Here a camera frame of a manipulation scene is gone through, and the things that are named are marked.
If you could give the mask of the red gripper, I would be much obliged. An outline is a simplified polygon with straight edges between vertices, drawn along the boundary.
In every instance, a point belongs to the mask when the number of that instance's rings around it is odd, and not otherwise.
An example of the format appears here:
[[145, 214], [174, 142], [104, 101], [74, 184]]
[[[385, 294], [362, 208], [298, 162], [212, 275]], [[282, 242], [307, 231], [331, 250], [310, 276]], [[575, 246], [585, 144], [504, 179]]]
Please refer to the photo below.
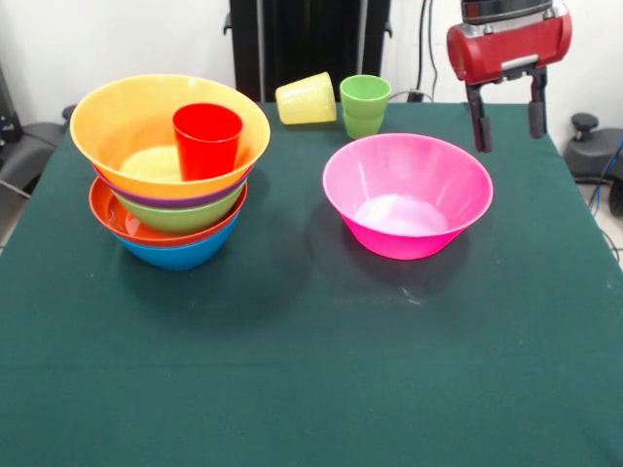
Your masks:
[[478, 152], [493, 150], [491, 121], [486, 116], [482, 85], [496, 82], [508, 71], [526, 65], [531, 72], [529, 124], [531, 137], [547, 133], [547, 69], [567, 54], [572, 34], [570, 14], [563, 11], [550, 18], [524, 17], [509, 25], [506, 21], [487, 33], [482, 26], [467, 23], [451, 27], [447, 33], [448, 56], [458, 79], [466, 82], [475, 147]]

